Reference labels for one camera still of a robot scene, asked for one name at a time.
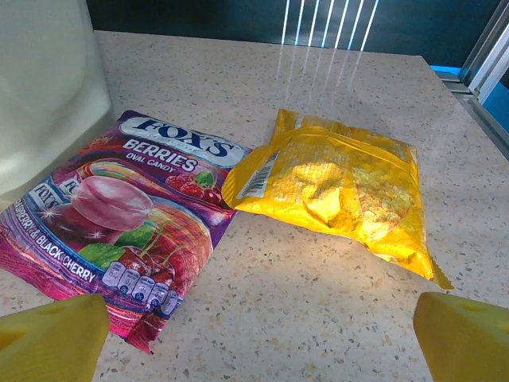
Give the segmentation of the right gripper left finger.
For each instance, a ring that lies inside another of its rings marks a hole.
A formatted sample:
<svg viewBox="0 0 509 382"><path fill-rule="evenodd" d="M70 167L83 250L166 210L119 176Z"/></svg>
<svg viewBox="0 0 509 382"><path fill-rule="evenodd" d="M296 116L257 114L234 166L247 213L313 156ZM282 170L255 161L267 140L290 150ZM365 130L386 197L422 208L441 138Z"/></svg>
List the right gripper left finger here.
<svg viewBox="0 0 509 382"><path fill-rule="evenodd" d="M100 294L1 317L2 381L90 381L110 329Z"/></svg>

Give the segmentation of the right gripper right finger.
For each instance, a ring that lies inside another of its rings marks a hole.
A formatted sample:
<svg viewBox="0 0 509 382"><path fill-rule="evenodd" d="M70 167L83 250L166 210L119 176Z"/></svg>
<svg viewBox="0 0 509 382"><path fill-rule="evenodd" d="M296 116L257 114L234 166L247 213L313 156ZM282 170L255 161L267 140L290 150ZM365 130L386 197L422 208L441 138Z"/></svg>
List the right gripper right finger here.
<svg viewBox="0 0 509 382"><path fill-rule="evenodd" d="M434 381L508 380L508 309L425 292L413 327Z"/></svg>

